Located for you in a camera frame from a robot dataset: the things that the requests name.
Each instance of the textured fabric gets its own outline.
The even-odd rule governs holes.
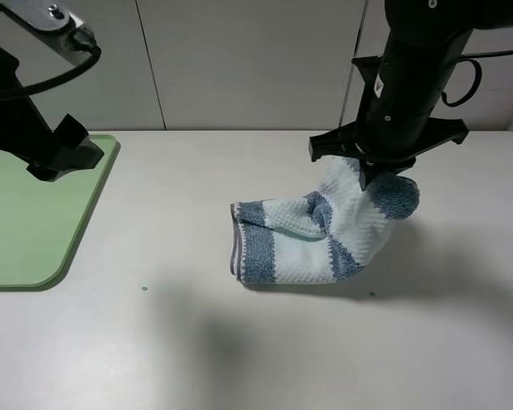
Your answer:
[[[419,202],[411,179],[378,176],[365,191],[357,160],[330,159],[303,198],[231,206],[231,271],[246,284],[330,284],[360,272]]]

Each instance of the green mat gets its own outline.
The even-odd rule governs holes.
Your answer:
[[[97,167],[53,183],[0,151],[0,290],[49,289],[66,275],[120,149],[109,135],[91,140],[105,153]]]

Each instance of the screw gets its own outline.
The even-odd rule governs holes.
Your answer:
[[[48,10],[50,11],[51,17],[55,19],[64,19],[65,15],[62,13],[61,9],[59,9],[59,6],[56,4],[51,4],[51,6],[48,7]]]

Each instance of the blue stripe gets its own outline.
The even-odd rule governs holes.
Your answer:
[[[389,220],[404,220],[420,202],[418,185],[412,179],[383,173],[367,187],[370,200]]]
[[[328,246],[331,249],[333,276],[336,280],[349,278],[363,269],[361,265],[353,260],[348,249],[333,237],[328,237]]]
[[[238,218],[245,232],[245,275],[246,284],[275,283],[274,236],[265,226],[262,201],[239,204]]]
[[[361,171],[361,166],[359,165],[359,160],[355,159],[355,158],[347,158],[347,157],[344,157],[344,163],[350,167],[351,169],[353,169],[354,173],[359,173],[359,171]]]
[[[312,192],[305,198],[308,200],[308,215],[327,235],[329,260],[333,276],[337,280],[342,280],[359,273],[363,267],[357,264],[348,249],[330,234],[333,209],[327,199],[319,192]]]
[[[328,233],[331,226],[333,210],[327,199],[317,191],[314,191],[304,198],[308,200],[308,215],[314,224],[318,225],[323,233]]]

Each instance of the black cable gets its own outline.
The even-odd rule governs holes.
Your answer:
[[[468,93],[456,102],[447,102],[446,101],[446,93],[444,91],[441,92],[441,100],[443,100],[443,103],[447,107],[451,107],[451,108],[459,107],[460,105],[465,104],[467,101],[469,101],[471,99],[471,97],[475,95],[477,90],[479,90],[479,85],[481,85],[481,80],[482,80],[482,67],[479,64],[479,62],[477,62],[475,60],[462,60],[460,62],[470,62],[471,63],[471,65],[475,69],[475,79],[474,79],[473,85],[471,85],[471,88],[469,89]]]
[[[489,53],[466,54],[464,56],[460,56],[459,61],[466,62],[466,61],[474,59],[474,58],[492,58],[492,57],[505,57],[505,56],[513,56],[513,50],[491,51]]]
[[[47,79],[46,81],[27,85],[21,88],[0,90],[0,101],[16,100],[18,98],[33,96],[34,94],[39,94],[40,92],[51,90],[52,88],[63,85],[68,81],[79,77],[95,64],[97,64],[99,58],[101,58],[101,49],[98,46],[95,45],[91,47],[90,52],[91,56],[89,56],[87,60],[82,62],[79,66],[74,67],[72,70],[69,70],[66,73],[59,74],[52,79]]]

